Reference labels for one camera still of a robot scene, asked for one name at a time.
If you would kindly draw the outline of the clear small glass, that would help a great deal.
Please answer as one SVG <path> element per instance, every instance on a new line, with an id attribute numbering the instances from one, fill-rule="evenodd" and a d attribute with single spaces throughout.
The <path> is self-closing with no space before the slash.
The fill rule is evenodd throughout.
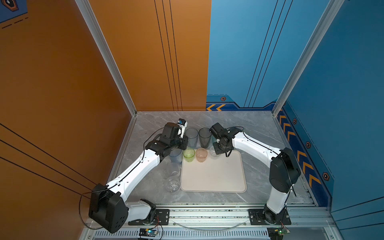
<path id="1" fill-rule="evenodd" d="M 220 156 L 220 154 L 216 153 L 214 146 L 210 147 L 210 155 L 213 159 L 217 159 Z"/>

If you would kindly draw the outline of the green small glass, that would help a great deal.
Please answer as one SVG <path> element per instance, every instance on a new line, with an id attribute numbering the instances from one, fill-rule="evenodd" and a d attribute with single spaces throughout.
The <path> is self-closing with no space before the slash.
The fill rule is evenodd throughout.
<path id="1" fill-rule="evenodd" d="M 195 158 L 195 153 L 195 149 L 188 147 L 186 150 L 183 151 L 184 160 L 188 163 L 192 162 Z"/>

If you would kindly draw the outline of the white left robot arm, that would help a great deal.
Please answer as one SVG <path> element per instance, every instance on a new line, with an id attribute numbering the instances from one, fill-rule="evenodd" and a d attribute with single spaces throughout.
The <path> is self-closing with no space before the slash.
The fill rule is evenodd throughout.
<path id="1" fill-rule="evenodd" d="M 144 144 L 142 154 L 125 171 L 106 185 L 96 185 L 90 192 L 89 217 L 111 234 L 127 222 L 141 220 L 151 224 L 156 215 L 155 204 L 146 199 L 126 201 L 137 184 L 173 150 L 186 150 L 187 125 L 184 119 L 167 123 L 161 134 L 152 134 L 153 140 Z"/>

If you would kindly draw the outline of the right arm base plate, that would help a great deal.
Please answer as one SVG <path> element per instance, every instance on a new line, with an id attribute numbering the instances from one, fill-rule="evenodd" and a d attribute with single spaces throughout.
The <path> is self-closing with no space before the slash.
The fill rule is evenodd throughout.
<path id="1" fill-rule="evenodd" d="M 248 210 L 251 225 L 291 225 L 291 218 L 285 208 L 279 214 L 270 210 L 250 209 Z"/>

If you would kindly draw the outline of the clear faceted glass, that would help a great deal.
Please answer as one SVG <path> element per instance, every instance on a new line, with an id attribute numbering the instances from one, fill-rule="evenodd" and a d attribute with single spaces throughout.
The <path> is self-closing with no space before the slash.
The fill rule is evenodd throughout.
<path id="1" fill-rule="evenodd" d="M 164 188 L 169 193 L 177 192 L 180 189 L 180 186 L 181 186 L 180 178 L 177 176 L 166 179 L 164 183 Z"/>

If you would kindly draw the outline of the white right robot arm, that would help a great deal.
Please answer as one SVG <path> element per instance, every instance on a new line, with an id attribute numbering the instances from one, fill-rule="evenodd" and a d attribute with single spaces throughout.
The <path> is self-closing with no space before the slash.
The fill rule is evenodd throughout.
<path id="1" fill-rule="evenodd" d="M 269 169 L 272 186 L 270 197 L 259 218 L 269 225 L 282 224 L 287 215 L 287 200 L 301 176 L 301 169 L 293 151 L 269 146 L 247 135 L 243 127 L 224 128 L 216 123 L 210 128 L 216 139 L 213 147 L 217 155 L 229 157 L 234 149 L 242 150 L 264 163 Z"/>

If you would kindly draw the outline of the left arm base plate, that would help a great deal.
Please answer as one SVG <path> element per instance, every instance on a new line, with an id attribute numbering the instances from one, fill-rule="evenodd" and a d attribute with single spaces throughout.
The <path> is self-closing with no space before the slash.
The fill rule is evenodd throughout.
<path id="1" fill-rule="evenodd" d="M 135 220 L 128 222 L 129 226 L 154 226 L 160 223 L 162 226 L 167 226 L 170 220 L 169 209 L 156 209 L 155 217 L 152 221 Z"/>

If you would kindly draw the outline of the pink small glass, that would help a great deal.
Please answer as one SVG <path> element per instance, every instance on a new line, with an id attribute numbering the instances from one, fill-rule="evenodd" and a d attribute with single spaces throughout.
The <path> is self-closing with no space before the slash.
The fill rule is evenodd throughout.
<path id="1" fill-rule="evenodd" d="M 196 155 L 197 161 L 200 163 L 203 163 L 207 159 L 208 151 L 204 148 L 199 148 L 196 150 L 195 155 Z"/>

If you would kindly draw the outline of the light blue plastic cup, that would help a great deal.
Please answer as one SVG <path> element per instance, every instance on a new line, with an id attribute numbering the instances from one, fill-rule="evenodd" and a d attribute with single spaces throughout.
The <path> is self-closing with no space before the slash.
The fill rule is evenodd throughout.
<path id="1" fill-rule="evenodd" d="M 181 164 L 183 161 L 183 154 L 181 149 L 174 149 L 171 151 L 169 157 L 172 163 Z"/>

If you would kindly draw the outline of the clear dimpled cup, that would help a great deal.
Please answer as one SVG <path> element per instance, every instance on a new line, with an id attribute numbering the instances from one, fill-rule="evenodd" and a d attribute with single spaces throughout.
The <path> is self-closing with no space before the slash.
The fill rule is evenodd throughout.
<path id="1" fill-rule="evenodd" d="M 177 177 L 180 174 L 181 165 L 177 163 L 169 163 L 166 167 L 166 173 L 169 177 Z"/>

